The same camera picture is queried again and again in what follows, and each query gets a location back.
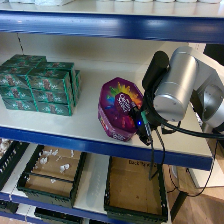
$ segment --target black crate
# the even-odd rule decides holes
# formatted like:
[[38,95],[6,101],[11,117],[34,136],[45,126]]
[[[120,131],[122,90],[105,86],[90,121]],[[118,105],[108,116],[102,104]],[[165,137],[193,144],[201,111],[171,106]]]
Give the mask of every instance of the black crate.
[[[82,175],[82,170],[83,170],[84,163],[85,163],[86,153],[81,153],[79,163],[78,163],[78,167],[77,167],[77,170],[76,170],[76,174],[75,174],[74,180],[72,181],[72,189],[70,191],[69,197],[66,197],[66,196],[62,196],[62,195],[59,195],[59,194],[53,194],[53,193],[49,193],[49,192],[46,192],[46,191],[29,189],[29,188],[25,187],[26,182],[29,179],[29,176],[30,175],[35,175],[34,173],[32,173],[32,170],[35,167],[35,164],[38,161],[39,157],[42,155],[43,149],[44,149],[43,145],[38,145],[37,146],[35,152],[33,153],[32,157],[30,159],[30,161],[27,163],[25,170],[23,171],[22,175],[19,178],[19,181],[17,183],[17,189],[19,191],[23,191],[28,196],[28,198],[31,199],[31,200],[72,208],[73,205],[74,205],[76,194],[77,194],[77,190],[78,190],[78,186],[79,186],[79,180],[80,180],[81,175]],[[46,175],[39,175],[38,174],[37,176],[41,176],[41,177],[49,178],[49,179],[56,179],[56,180],[59,180],[59,181],[64,181],[64,182],[71,183],[71,181],[62,180],[62,179],[55,178],[55,177],[49,177],[49,176],[46,176]]]
[[15,214],[19,204],[0,200],[0,211]]
[[52,224],[82,224],[82,218],[60,213],[54,212],[47,209],[36,208],[34,215],[36,217],[41,218],[46,223]]
[[0,159],[0,190],[9,179],[13,169],[21,159],[29,143],[14,141]]
[[168,209],[167,209],[167,201],[166,201],[166,191],[165,191],[164,180],[163,180],[163,172],[161,169],[157,176],[158,183],[159,183],[158,191],[160,195],[160,203],[161,203],[161,210],[162,210],[161,215],[140,212],[140,211],[125,209],[125,208],[120,208],[120,207],[115,207],[110,205],[110,173],[112,168],[112,160],[113,160],[113,157],[110,157],[109,166],[108,166],[108,174],[107,174],[106,190],[105,190],[105,196],[104,196],[104,209],[107,212],[107,216],[111,219],[118,219],[121,221],[130,222],[130,223],[138,223],[138,224],[146,224],[146,223],[152,224],[152,223],[167,222]]

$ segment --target white wall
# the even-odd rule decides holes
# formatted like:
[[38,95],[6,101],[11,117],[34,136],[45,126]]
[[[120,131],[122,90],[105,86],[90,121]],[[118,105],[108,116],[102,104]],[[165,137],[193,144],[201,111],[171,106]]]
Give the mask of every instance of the white wall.
[[[18,34],[24,54],[46,55],[48,61],[72,61],[77,69],[145,72],[158,50],[169,56],[187,43],[113,38]],[[0,33],[0,63],[21,54],[16,33]]]

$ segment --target purple tin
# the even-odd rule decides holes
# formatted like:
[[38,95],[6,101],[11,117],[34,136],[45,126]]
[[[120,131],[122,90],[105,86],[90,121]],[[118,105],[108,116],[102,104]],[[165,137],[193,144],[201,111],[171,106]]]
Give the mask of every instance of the purple tin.
[[137,86],[125,79],[115,78],[101,89],[98,119],[111,138],[128,141],[136,133],[134,121],[128,112],[142,106],[143,96]]

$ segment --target shelf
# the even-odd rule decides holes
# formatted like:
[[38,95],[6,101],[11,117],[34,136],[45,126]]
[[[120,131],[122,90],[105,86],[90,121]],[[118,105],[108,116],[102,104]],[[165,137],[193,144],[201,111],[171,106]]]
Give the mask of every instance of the shelf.
[[223,2],[77,0],[61,7],[3,3],[0,10],[3,32],[224,43]]
[[30,208],[30,205],[20,204],[15,214],[0,211],[0,216],[7,217],[10,219],[26,221],[26,214],[28,213],[29,208]]
[[[142,91],[142,73],[85,70],[82,72],[80,100],[71,117],[7,110],[0,99],[0,136],[24,142],[150,161],[151,148],[145,146],[137,135],[128,142],[110,138],[97,118],[101,87],[115,77],[136,83]],[[201,130],[192,108],[188,108],[181,126],[194,131]],[[212,155],[205,139],[181,133],[163,135],[162,138],[166,147],[166,164],[210,169]],[[153,139],[155,162],[160,163],[163,152],[155,132]]]
[[16,188],[17,181],[35,148],[35,144],[29,145],[26,153],[15,167],[8,182],[1,191],[2,193],[7,194],[8,198],[11,198],[11,201],[108,223],[127,224],[119,220],[109,219],[103,208],[109,156],[98,154],[87,155],[73,209],[33,201],[30,200],[23,192],[18,191]]

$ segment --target cardboard tray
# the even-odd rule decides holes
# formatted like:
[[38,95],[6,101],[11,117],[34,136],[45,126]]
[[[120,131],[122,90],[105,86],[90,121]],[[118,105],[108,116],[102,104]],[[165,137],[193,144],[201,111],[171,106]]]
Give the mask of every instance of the cardboard tray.
[[[84,167],[86,153],[80,153],[81,155],[78,156],[78,158],[73,159],[75,166],[77,167],[75,170],[71,167],[68,172],[65,171],[65,173],[63,174],[58,172],[59,165],[68,163],[69,160],[68,156],[60,154],[60,149],[57,156],[58,158],[62,156],[63,157],[58,161],[57,164],[53,163],[57,165],[57,169],[55,168],[56,165],[54,166],[50,162],[47,162],[46,165],[43,165],[43,167],[45,166],[45,169],[37,167],[36,164],[38,164],[38,166],[40,167],[42,166],[40,165],[40,163],[38,163],[38,161],[40,157],[43,156],[43,151],[47,149],[49,150],[50,148],[52,148],[53,150],[57,149],[55,147],[43,145],[37,146],[30,161],[27,163],[25,170],[19,178],[17,189],[19,191],[23,191],[31,200],[72,208]],[[72,151],[65,149],[63,150],[63,154],[71,154]],[[53,156],[49,156],[48,158],[49,161],[54,160]]]
[[54,212],[47,209],[36,208],[34,215],[36,217],[41,218],[46,223],[52,224],[82,224],[82,218],[60,213]]
[[0,200],[0,211],[15,214],[19,204]]
[[0,159],[0,190],[9,179],[16,164],[26,151],[29,143],[14,141],[11,143],[5,154]]
[[148,171],[149,163],[110,157],[104,196],[109,218],[139,224],[167,222],[162,170],[151,181]]

